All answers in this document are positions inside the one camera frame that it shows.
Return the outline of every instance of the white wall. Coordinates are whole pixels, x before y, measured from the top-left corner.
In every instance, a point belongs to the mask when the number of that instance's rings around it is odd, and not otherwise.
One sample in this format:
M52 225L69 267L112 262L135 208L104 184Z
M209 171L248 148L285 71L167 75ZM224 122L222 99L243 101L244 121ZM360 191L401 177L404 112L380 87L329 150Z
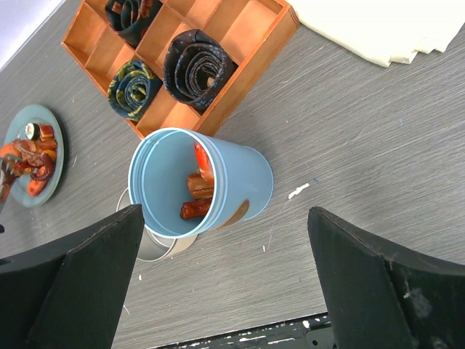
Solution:
M0 0L0 69L63 1Z

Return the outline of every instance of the toy food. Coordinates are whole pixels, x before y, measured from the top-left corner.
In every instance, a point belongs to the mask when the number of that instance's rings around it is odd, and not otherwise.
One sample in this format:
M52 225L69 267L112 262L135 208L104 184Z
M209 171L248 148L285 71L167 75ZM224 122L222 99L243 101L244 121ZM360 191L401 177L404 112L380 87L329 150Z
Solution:
M194 143L194 154L199 166L199 173L189 174L187 189L196 201L182 204L181 218L190 220L194 217L205 217L209 213L214 195L214 172L210 159L200 143Z
M49 125L28 124L26 127L28 140L16 139L1 148L1 156L6 154L21 158L13 166L16 177L31 175L28 194L39 195L47 186L55 171L57 160L57 142L54 140L53 128ZM33 140L39 134L40 139Z
M189 174L187 178L187 189L195 200L213 198L214 188L214 184L206 182L198 173Z
M215 177L213 173L213 167L210 164L209 155L206 153L205 149L203 149L200 143L194 143L194 152L202 178L209 183L214 183Z
M202 198L197 201L189 201L182 204L181 218L190 220L194 217L205 217L209 213L211 198Z

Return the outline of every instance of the metal cup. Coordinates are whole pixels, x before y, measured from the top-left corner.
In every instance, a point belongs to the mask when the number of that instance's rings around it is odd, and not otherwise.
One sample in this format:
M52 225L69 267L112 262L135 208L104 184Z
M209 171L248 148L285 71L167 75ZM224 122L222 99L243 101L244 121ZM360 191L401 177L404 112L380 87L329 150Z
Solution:
M129 193L126 189L121 194L116 211L128 207L130 204ZM162 238L144 228L137 259L144 262L155 262L156 260L170 257L184 251L194 243L196 238L196 235L187 238Z

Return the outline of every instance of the orange toy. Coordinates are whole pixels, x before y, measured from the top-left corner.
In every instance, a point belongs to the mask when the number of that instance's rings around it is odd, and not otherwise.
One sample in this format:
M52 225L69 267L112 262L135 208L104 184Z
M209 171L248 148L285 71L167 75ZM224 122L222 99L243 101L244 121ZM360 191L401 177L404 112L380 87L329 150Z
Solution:
M48 156L50 156L50 159L53 161L53 162L57 162L57 152L56 151L44 151L43 153L47 154Z
M46 185L46 180L31 180L28 185L28 194L30 196L38 196Z
M201 171L202 178L209 183L215 182L213 167L210 164L209 155L200 143L194 143L195 158Z
M11 143L5 144L1 147L0 157L4 158L7 154L17 156L18 158L21 157L21 152L19 152Z

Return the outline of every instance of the light blue cup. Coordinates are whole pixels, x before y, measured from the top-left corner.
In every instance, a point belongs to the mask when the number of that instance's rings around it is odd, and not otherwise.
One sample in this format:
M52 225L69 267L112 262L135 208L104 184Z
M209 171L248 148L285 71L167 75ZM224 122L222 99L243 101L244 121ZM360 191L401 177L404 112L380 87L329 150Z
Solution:
M194 142L209 155L214 170L214 197L209 213L202 218L183 220L181 206L193 198L186 186L187 176L198 163ZM159 129L137 147L129 168L129 197L141 204L145 227L164 238L185 238L221 227L243 207L240 220L257 216L270 202L273 174L258 151L207 137L188 129Z

